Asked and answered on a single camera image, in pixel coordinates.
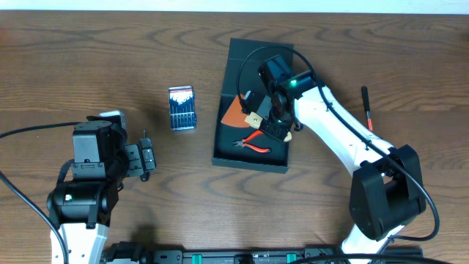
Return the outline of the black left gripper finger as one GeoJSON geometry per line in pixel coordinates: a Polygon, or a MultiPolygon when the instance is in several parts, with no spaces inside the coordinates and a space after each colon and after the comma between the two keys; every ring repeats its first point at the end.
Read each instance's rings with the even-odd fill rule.
{"type": "Polygon", "coordinates": [[[155,156],[152,148],[152,141],[149,137],[140,139],[141,157],[144,174],[140,176],[142,182],[149,180],[150,172],[156,170],[155,156]]]}
{"type": "Polygon", "coordinates": [[[144,175],[141,149],[137,144],[124,146],[125,155],[129,160],[127,177],[142,177],[144,175]]]}

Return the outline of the orange scraper wooden handle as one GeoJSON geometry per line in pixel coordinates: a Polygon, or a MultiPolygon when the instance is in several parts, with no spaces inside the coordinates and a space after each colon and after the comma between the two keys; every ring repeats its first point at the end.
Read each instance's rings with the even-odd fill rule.
{"type": "Polygon", "coordinates": [[[243,112],[243,98],[245,95],[241,95],[241,99],[236,97],[228,110],[221,119],[223,125],[228,125],[233,128],[252,128],[245,122],[246,114],[243,112]]]}

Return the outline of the small hammer red black handle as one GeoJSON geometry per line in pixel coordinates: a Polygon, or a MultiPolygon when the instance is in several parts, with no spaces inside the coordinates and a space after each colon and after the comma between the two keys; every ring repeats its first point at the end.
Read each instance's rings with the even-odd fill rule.
{"type": "Polygon", "coordinates": [[[369,93],[367,87],[361,87],[361,95],[363,100],[363,107],[366,113],[366,121],[367,121],[367,128],[370,131],[373,131],[373,124],[372,124],[372,117],[371,117],[371,109],[369,104],[369,93]]]}

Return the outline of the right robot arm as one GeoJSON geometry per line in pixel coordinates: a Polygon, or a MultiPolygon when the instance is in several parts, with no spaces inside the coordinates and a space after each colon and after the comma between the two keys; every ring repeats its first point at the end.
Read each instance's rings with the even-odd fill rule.
{"type": "Polygon", "coordinates": [[[258,69],[263,91],[225,97],[215,133],[217,166],[275,170],[288,159],[293,131],[310,128],[352,176],[354,221],[341,250],[351,263],[372,263],[428,205],[416,151],[373,134],[335,99],[312,68],[295,73],[280,55],[258,69]]]}

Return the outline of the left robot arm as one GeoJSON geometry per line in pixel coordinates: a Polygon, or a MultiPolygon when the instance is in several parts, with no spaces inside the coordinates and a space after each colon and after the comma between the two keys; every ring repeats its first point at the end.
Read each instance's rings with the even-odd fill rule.
{"type": "Polygon", "coordinates": [[[144,136],[128,144],[120,111],[88,116],[74,126],[74,159],[61,168],[47,207],[53,223],[52,263],[98,263],[108,237],[111,212],[127,177],[149,180],[156,162],[144,136]]]}

